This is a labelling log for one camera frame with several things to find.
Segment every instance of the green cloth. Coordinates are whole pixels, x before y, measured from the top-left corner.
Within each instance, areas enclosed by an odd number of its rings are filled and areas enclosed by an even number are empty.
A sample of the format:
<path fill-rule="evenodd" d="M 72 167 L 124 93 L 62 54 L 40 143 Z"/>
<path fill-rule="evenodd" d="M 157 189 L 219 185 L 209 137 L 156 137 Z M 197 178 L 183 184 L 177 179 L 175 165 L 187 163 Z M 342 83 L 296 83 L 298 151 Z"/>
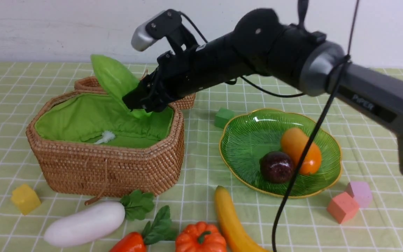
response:
<path fill-rule="evenodd" d="M 116 138 L 104 145 L 120 147 L 150 147 L 169 135 L 174 111 L 167 107 L 163 112 L 136 118 L 126 114 L 105 94 L 79 94 L 52 107 L 35 123 L 38 134 L 54 141 L 96 142 L 104 131 Z"/>
<path fill-rule="evenodd" d="M 104 91 L 107 92 L 116 102 L 118 102 L 127 113 L 136 118 L 150 116 L 145 110 L 129 110 L 122 101 L 122 97 L 134 90 L 139 80 L 122 63 L 116 59 L 100 55 L 91 55 L 94 75 Z"/>

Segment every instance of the foam block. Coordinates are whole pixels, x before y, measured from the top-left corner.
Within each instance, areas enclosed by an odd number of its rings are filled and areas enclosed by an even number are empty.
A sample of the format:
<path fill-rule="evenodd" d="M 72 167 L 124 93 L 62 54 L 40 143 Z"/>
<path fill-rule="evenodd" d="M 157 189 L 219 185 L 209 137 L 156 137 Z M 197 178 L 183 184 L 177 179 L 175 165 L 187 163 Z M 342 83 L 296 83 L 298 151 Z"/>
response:
<path fill-rule="evenodd" d="M 10 200 L 23 215 L 29 214 L 41 205 L 40 198 L 27 184 L 22 184 L 13 190 Z"/>
<path fill-rule="evenodd" d="M 351 181 L 348 183 L 346 190 L 352 198 L 355 199 L 361 208 L 367 208 L 373 201 L 373 194 L 368 183 L 364 181 Z"/>
<path fill-rule="evenodd" d="M 332 198 L 327 211 L 339 224 L 342 224 L 355 217 L 359 208 L 359 203 L 347 192 L 343 192 Z"/>
<path fill-rule="evenodd" d="M 234 112 L 221 107 L 215 114 L 214 126 L 225 128 L 226 124 L 234 117 Z"/>

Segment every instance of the orange pumpkin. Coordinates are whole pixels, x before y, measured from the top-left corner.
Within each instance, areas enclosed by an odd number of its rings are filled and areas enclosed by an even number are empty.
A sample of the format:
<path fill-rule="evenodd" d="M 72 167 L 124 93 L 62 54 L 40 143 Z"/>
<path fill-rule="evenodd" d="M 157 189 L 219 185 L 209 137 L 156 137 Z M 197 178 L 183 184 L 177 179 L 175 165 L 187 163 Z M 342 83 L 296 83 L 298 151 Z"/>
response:
<path fill-rule="evenodd" d="M 299 128 L 290 128 L 284 132 L 281 138 L 281 148 L 293 161 L 295 167 L 298 165 L 299 159 L 307 145 L 309 137 Z M 306 158 L 299 171 L 302 175 L 312 175 L 318 172 L 321 166 L 321 150 L 314 142 L 307 151 Z"/>
<path fill-rule="evenodd" d="M 189 224 L 175 240 L 175 252 L 227 252 L 227 242 L 215 225 Z"/>

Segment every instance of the green cube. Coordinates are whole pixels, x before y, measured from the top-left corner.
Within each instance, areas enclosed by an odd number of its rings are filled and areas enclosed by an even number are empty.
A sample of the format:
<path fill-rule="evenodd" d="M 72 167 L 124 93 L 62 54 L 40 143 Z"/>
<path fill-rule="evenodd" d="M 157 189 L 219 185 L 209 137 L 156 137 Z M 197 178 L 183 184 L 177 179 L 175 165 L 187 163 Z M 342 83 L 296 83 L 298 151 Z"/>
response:
<path fill-rule="evenodd" d="M 233 117 L 233 111 L 221 107 L 215 114 L 214 126 L 223 129 Z"/>

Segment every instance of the white wall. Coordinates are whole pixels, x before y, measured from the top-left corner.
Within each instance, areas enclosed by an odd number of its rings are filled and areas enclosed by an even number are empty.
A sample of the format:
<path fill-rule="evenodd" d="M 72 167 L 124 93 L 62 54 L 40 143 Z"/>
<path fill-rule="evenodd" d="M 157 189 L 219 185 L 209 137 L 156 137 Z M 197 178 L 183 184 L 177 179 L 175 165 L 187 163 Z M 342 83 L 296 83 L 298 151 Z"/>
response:
<path fill-rule="evenodd" d="M 307 29 L 326 32 L 346 48 L 354 4 L 311 0 Z M 153 63 L 167 42 L 140 53 L 130 40 L 159 11 L 184 11 L 212 40 L 259 7 L 274 8 L 284 23 L 298 20 L 296 0 L 0 0 L 0 61 L 88 62 L 91 53 L 103 53 Z M 368 67 L 403 67 L 403 0 L 361 0 L 352 56 Z"/>

